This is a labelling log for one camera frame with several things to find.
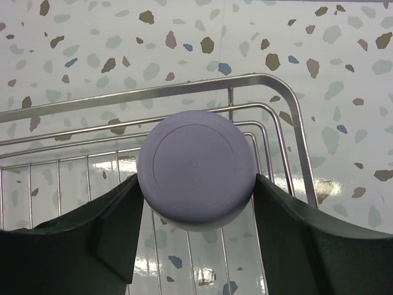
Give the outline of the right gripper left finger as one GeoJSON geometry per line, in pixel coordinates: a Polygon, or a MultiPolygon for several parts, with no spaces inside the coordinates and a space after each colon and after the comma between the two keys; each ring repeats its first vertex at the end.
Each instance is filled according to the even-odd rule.
{"type": "Polygon", "coordinates": [[[2,294],[124,294],[144,198],[133,175],[33,229],[1,232],[2,294]]]}

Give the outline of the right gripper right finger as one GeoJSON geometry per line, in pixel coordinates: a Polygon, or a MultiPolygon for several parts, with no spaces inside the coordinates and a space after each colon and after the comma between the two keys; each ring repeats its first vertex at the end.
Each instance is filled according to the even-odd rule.
{"type": "Polygon", "coordinates": [[[392,294],[392,235],[315,209],[257,175],[254,208],[269,294],[392,294]]]}

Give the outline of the lavender plastic cup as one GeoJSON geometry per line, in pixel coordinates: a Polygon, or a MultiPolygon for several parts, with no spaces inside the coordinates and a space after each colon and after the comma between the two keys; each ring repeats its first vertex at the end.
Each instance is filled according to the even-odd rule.
{"type": "Polygon", "coordinates": [[[249,203],[255,156],[241,130],[208,111],[184,111],[158,123],[138,157],[138,181],[166,222],[202,232],[226,226],[249,203]]]}

